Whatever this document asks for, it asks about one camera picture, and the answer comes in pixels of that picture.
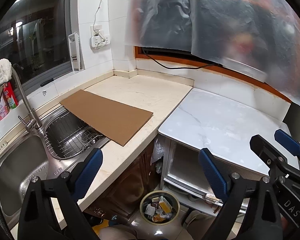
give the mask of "trash can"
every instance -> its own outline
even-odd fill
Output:
[[[144,212],[146,211],[147,205],[152,202],[151,199],[155,198],[155,197],[160,197],[160,196],[163,196],[172,206],[172,210],[171,210],[172,217],[167,222],[154,223],[145,217]],[[145,195],[145,197],[141,200],[141,203],[140,203],[140,213],[141,213],[142,218],[152,225],[163,226],[163,225],[167,225],[167,224],[171,223],[179,215],[179,211],[180,211],[179,200],[173,194],[171,194],[167,191],[163,191],[163,190],[157,190],[157,191],[150,192],[149,194]]]

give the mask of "kitchen countertop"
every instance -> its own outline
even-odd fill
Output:
[[[153,140],[157,128],[182,101],[192,87],[158,78],[137,75],[132,78],[112,76],[86,91],[130,106],[153,112],[150,120],[122,147],[114,141],[103,148],[103,163],[85,197],[78,201],[81,210],[86,209],[132,163]],[[66,226],[56,199],[53,207],[61,228]],[[12,230],[17,239],[18,225]]]
[[[263,112],[204,90],[192,89],[163,122],[159,133],[197,150],[208,148],[213,155],[268,175],[269,168],[250,149],[250,139],[260,134],[299,169],[292,156],[274,140],[274,132],[287,125]]]

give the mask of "black cable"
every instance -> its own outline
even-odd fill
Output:
[[[3,228],[3,230],[4,230],[5,233],[7,234],[7,236],[8,236],[11,240],[14,240],[14,238],[13,238],[13,236],[12,236],[10,230],[9,230],[9,227],[8,227],[8,225],[7,225],[7,222],[6,222],[6,220],[4,219],[4,216],[3,216],[3,213],[2,213],[1,208],[0,208],[0,222],[1,222],[0,224],[1,224],[2,228]]]
[[[200,67],[167,67],[162,65],[161,63],[159,63],[158,61],[156,61],[154,58],[152,58],[150,55],[146,54],[145,50],[143,49],[143,47],[141,47],[143,54],[145,54],[146,56],[148,56],[150,59],[152,59],[154,62],[158,63],[160,66],[167,68],[167,69],[199,69],[199,68],[205,68],[205,67],[209,67],[209,66],[215,66],[217,63],[212,63],[212,64],[207,64],[204,66],[200,66]]]

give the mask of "wire rack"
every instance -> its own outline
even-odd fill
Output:
[[[102,137],[101,133],[67,111],[49,125],[44,139],[54,158],[69,159],[82,153]]]

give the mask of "cabinet door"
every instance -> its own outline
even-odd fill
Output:
[[[85,212],[105,219],[114,215],[128,219],[159,182],[155,165],[150,165],[153,145],[152,141]]]

